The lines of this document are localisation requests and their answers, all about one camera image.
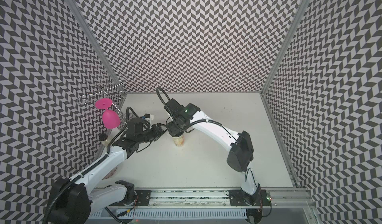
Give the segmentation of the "illustrated paper milk tea cup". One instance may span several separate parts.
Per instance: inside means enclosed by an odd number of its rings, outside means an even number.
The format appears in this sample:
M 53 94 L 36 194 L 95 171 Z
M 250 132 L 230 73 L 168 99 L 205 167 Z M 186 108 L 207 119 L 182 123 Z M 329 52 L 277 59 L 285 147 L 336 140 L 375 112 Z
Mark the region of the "illustrated paper milk tea cup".
M 178 136 L 178 137 L 173 137 L 173 142 L 176 146 L 182 146 L 184 145 L 184 136 Z

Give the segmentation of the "black plastic cup lid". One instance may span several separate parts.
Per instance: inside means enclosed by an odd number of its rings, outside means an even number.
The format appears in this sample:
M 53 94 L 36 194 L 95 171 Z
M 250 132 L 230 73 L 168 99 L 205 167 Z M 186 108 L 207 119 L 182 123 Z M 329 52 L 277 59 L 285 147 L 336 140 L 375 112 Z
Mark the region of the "black plastic cup lid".
M 171 131 L 171 130 L 169 130 L 169 134 L 171 137 L 175 138 L 175 137 L 181 137 L 182 135 L 184 135 L 184 132 L 183 131 Z

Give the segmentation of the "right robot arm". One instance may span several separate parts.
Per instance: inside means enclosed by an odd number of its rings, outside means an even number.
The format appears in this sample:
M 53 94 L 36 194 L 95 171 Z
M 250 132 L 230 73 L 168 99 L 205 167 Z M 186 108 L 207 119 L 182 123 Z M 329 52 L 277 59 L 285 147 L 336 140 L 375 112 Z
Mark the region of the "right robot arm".
M 241 175 L 241 194 L 244 202 L 253 206 L 261 201 L 259 198 L 261 186 L 250 167 L 254 159 L 250 134 L 226 128 L 194 104 L 189 103 L 186 106 L 179 104 L 175 99 L 170 99 L 161 87 L 156 88 L 156 94 L 171 117 L 171 121 L 166 124 L 170 136 L 181 137 L 192 128 L 215 140 L 228 152 L 227 164 Z

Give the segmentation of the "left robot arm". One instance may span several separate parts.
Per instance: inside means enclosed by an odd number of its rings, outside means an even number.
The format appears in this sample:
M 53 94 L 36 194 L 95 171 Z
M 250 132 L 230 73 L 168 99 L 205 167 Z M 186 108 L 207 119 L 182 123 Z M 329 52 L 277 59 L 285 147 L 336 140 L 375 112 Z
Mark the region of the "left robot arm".
M 134 154 L 142 143 L 152 143 L 165 132 L 162 123 L 151 124 L 142 117 L 129 120 L 113 138 L 106 153 L 71 178 L 56 180 L 50 190 L 43 223 L 83 224 L 90 215 L 111 204 L 135 202 L 134 185 L 127 181 L 96 191 L 97 184 L 115 167 Z

